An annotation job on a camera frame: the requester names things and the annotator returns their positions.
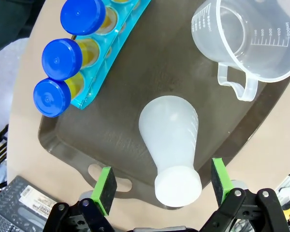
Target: gray tray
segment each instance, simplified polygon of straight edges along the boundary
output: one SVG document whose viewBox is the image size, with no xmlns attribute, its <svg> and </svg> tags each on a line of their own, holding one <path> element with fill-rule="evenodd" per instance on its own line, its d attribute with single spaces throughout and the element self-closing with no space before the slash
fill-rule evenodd
<svg viewBox="0 0 290 232">
<path fill-rule="evenodd" d="M 194 167 L 203 186 L 210 181 L 210 158 L 228 164 L 268 115 L 289 79 L 260 84 L 255 102 L 236 99 L 217 82 L 217 63 L 195 46 L 190 24 L 202 0 L 152 0 L 113 64 L 95 101 L 85 110 L 71 106 L 58 118 L 43 117 L 42 146 L 77 169 L 92 186 L 91 164 L 112 166 L 132 182 L 118 198 L 136 198 L 163 207 L 154 193 L 156 166 L 140 136 L 139 115 L 152 99 L 177 95 L 199 116 Z M 231 70 L 231 79 L 245 81 Z"/>
</svg>

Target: plastic bottle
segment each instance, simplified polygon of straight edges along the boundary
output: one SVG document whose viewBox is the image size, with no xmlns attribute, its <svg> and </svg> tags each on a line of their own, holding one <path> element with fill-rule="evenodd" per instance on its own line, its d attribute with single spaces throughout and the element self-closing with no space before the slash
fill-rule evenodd
<svg viewBox="0 0 290 232">
<path fill-rule="evenodd" d="M 40 81 L 33 91 L 33 100 L 37 109 L 47 117 L 62 114 L 84 88 L 84 77 L 79 72 L 65 81 L 46 78 Z"/>
<path fill-rule="evenodd" d="M 155 194 L 164 205 L 182 207 L 201 194 L 193 167 L 198 127 L 193 106 L 177 96 L 156 98 L 141 112 L 140 133 L 158 170 Z"/>
<path fill-rule="evenodd" d="M 63 81 L 94 64 L 99 53 L 99 46 L 93 39 L 57 39 L 45 47 L 42 66 L 48 77 Z"/>
<path fill-rule="evenodd" d="M 117 13 L 102 0 L 67 0 L 60 21 L 72 35 L 107 34 L 117 24 Z"/>
</svg>

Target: blue screw cap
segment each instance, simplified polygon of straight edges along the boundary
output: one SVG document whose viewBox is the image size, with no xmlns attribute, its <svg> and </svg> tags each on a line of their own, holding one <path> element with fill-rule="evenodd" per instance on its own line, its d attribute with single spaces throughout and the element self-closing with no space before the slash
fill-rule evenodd
<svg viewBox="0 0 290 232">
<path fill-rule="evenodd" d="M 83 62 L 82 50 L 77 42 L 58 39 L 50 42 L 42 53 L 42 66 L 50 78 L 58 81 L 76 75 Z"/>
<path fill-rule="evenodd" d="M 69 107 L 71 92 L 64 81 L 59 82 L 46 78 L 34 88 L 33 100 L 43 115 L 57 117 Z"/>
<path fill-rule="evenodd" d="M 60 21 L 72 35 L 90 35 L 101 27 L 105 14 L 102 0 L 67 0 L 62 7 Z"/>
</svg>

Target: yellow liquid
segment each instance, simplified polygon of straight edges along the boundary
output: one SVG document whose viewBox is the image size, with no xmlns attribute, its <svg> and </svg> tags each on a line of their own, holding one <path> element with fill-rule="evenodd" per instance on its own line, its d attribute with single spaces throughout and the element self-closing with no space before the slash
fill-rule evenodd
<svg viewBox="0 0 290 232">
<path fill-rule="evenodd" d="M 141 0 L 138 0 L 138 2 L 136 3 L 136 5 L 135 5 L 133 10 L 136 10 L 139 7 L 140 3 L 141 3 Z"/>
<path fill-rule="evenodd" d="M 128 2 L 130 0 L 113 0 L 114 2 Z"/>
<path fill-rule="evenodd" d="M 76 40 L 82 50 L 82 68 L 94 64 L 99 57 L 99 46 L 93 39 Z"/>
<path fill-rule="evenodd" d="M 96 31 L 96 34 L 107 34 L 111 32 L 117 24 L 116 12 L 109 7 L 106 7 L 105 10 L 106 10 L 105 19 L 100 28 Z"/>
<path fill-rule="evenodd" d="M 122 28 L 120 29 L 119 34 L 122 33 L 122 32 L 125 30 L 126 25 L 127 25 L 127 23 L 125 22 L 125 23 L 122 25 Z"/>
<path fill-rule="evenodd" d="M 105 55 L 105 58 L 108 58 L 112 52 L 112 47 L 110 47 Z"/>
<path fill-rule="evenodd" d="M 73 77 L 70 77 L 69 79 L 64 81 L 71 92 L 71 100 L 74 99 L 78 94 L 80 94 L 83 91 L 84 88 L 84 78 L 83 75 L 78 72 Z"/>
</svg>

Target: table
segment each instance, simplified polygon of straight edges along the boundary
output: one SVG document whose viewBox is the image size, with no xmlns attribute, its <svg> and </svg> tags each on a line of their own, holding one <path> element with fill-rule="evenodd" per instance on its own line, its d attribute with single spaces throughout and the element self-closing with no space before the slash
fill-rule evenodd
<svg viewBox="0 0 290 232">
<path fill-rule="evenodd" d="M 69 165 L 47 153 L 39 143 L 41 114 L 32 100 L 36 83 L 45 78 L 41 54 L 56 38 L 70 37 L 60 24 L 65 0 L 47 0 L 22 56 L 14 89 L 9 127 L 8 181 L 20 175 L 50 195 L 74 204 L 92 187 Z M 290 84 L 256 133 L 227 166 L 231 178 L 252 191 L 275 188 L 290 172 Z M 168 211 L 135 199 L 115 199 L 109 221 L 121 229 L 186 225 L 199 229 L 217 208 L 211 184 L 193 204 Z"/>
</svg>

